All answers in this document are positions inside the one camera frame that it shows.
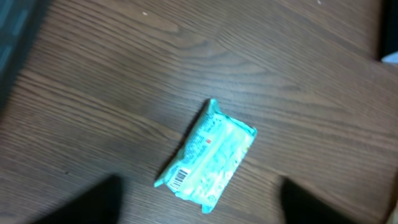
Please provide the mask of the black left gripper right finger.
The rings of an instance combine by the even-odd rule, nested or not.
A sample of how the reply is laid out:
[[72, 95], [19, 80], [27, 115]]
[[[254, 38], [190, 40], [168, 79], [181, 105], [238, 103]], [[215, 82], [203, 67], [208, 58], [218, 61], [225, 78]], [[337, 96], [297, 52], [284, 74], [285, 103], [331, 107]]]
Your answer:
[[356, 224], [290, 178], [282, 179], [279, 200], [286, 224]]

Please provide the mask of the teal wet wipes pack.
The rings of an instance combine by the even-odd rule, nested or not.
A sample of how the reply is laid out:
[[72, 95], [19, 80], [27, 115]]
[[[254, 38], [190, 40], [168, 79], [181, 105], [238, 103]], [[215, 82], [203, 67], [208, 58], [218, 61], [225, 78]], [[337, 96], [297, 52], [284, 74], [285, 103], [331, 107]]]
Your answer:
[[166, 185], [176, 197], [211, 213], [256, 136], [256, 128], [222, 113], [210, 99], [154, 187]]

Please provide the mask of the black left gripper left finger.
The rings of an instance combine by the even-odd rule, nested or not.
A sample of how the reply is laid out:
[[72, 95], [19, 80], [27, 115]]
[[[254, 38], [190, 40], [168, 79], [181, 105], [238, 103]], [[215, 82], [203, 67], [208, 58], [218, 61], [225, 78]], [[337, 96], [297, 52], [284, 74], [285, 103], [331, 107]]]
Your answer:
[[33, 224], [117, 224], [122, 199], [123, 179], [111, 175]]

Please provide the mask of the grey plastic mesh basket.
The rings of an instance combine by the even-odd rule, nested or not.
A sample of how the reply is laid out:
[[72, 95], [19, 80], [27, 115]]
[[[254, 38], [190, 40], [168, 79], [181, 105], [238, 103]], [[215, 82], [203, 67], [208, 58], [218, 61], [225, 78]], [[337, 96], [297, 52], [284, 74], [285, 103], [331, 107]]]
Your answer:
[[22, 67], [40, 21], [38, 0], [1, 0], [1, 104]]

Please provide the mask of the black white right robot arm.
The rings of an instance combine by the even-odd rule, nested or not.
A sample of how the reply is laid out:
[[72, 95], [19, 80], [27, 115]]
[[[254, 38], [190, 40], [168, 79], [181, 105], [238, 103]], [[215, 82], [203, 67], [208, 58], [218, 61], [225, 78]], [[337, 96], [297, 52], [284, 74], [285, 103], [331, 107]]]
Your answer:
[[383, 0], [380, 17], [378, 60], [397, 65], [397, 0]]

